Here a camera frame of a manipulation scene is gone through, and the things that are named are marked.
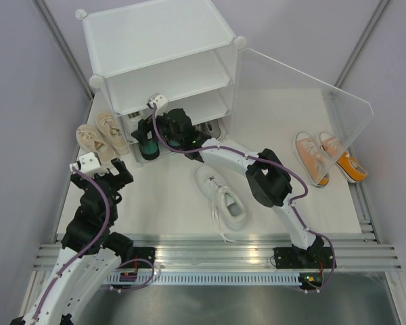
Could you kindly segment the white sneaker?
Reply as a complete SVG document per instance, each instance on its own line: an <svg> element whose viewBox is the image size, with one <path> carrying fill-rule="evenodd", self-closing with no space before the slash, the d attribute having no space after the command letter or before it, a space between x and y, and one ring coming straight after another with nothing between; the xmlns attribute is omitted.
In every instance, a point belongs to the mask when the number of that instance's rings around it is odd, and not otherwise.
<svg viewBox="0 0 406 325"><path fill-rule="evenodd" d="M240 197L220 173L206 165L197 169L196 183L210 201L212 223L219 236L225 243L235 242L227 236L225 229L236 232L248 223L248 213Z"/></svg>
<svg viewBox="0 0 406 325"><path fill-rule="evenodd" d="M139 122L142 119L143 119L142 115L140 115L140 113L138 113L138 112L131 113L128 115L127 127L129 130L129 133L132 133L132 132L138 130Z"/></svg>

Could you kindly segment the green loafer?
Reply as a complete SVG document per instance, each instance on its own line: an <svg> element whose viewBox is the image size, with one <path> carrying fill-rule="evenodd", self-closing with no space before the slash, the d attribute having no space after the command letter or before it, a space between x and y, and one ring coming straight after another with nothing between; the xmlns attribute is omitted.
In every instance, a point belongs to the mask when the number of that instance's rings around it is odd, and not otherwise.
<svg viewBox="0 0 406 325"><path fill-rule="evenodd" d="M182 150L183 139L180 135L169 133L165 135L165 139L169 147L175 150Z"/></svg>
<svg viewBox="0 0 406 325"><path fill-rule="evenodd" d="M148 140L145 144L139 144L139 150L145 160L155 160L160 156L158 143L153 139Z"/></svg>

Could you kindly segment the grey canvas sneaker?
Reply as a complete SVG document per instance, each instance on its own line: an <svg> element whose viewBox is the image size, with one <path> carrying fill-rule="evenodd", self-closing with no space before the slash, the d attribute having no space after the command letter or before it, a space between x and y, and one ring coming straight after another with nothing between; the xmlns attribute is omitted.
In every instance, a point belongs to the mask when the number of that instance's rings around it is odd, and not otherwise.
<svg viewBox="0 0 406 325"><path fill-rule="evenodd" d="M205 122L207 133L216 139L221 138L222 130L218 120Z"/></svg>
<svg viewBox="0 0 406 325"><path fill-rule="evenodd" d="M204 123L195 125L195 129L199 132L204 132Z"/></svg>

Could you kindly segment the orange canvas sneaker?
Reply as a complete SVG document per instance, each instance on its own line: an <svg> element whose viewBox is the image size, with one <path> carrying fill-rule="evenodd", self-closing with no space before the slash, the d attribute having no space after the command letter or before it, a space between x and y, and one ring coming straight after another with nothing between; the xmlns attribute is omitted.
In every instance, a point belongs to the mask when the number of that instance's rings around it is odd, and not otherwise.
<svg viewBox="0 0 406 325"><path fill-rule="evenodd" d="M348 151L344 151L340 156L342 144L340 140L328 132L319 134L321 149L330 157L338 158L336 166L340 169L344 178L350 183L360 183L368 176L368 172L358 163Z"/></svg>
<svg viewBox="0 0 406 325"><path fill-rule="evenodd" d="M325 172L325 161L313 138L307 132L301 131L295 137L294 147L314 186L318 188L327 186L330 176Z"/></svg>

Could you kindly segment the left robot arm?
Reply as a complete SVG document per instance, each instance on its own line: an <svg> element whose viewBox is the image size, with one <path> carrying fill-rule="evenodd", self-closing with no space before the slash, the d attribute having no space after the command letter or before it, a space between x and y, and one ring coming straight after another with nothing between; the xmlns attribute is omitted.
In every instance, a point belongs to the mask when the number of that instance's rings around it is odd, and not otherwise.
<svg viewBox="0 0 406 325"><path fill-rule="evenodd" d="M110 228L118 218L120 190L133 182L125 163L114 158L113 174L95 154L71 164L71 182L83 190L74 218L45 286L32 308L12 324L76 324L82 311L117 267L134 260L133 241Z"/></svg>

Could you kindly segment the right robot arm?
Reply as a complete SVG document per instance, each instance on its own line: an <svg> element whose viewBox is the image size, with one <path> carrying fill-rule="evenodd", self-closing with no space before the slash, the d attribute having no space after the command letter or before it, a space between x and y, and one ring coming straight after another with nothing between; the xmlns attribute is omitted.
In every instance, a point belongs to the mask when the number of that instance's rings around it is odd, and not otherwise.
<svg viewBox="0 0 406 325"><path fill-rule="evenodd" d="M184 109L176 108L163 114L153 114L138 122L131 133L142 156L155 157L154 150L162 144L171 152L183 154L190 160L221 165L243 175L254 199L273 209L289 233L295 258L299 265L311 267L320 258L323 236L311 230L294 206L309 190L304 181L282 165L270 149L247 153L228 146L192 125Z"/></svg>

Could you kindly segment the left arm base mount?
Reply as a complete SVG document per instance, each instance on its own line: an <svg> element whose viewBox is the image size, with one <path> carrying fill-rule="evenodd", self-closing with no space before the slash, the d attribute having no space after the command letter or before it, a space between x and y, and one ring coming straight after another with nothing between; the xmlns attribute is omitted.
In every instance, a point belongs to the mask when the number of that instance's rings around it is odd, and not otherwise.
<svg viewBox="0 0 406 325"><path fill-rule="evenodd" d="M130 272L138 272L139 270L149 270L151 267L147 264L149 261L151 264L155 262L156 259L156 248L145 246L145 247L135 247L134 255L131 257L131 262L126 265L122 265L119 269L129 270Z"/></svg>

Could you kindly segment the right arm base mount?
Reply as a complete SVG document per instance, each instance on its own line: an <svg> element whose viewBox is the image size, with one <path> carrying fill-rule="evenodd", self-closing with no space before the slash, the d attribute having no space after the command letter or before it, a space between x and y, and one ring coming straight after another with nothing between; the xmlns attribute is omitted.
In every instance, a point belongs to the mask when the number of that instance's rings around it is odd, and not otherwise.
<svg viewBox="0 0 406 325"><path fill-rule="evenodd" d="M275 247L272 262L276 269L331 269L334 255L330 247L323 247L316 257L299 257L293 247Z"/></svg>

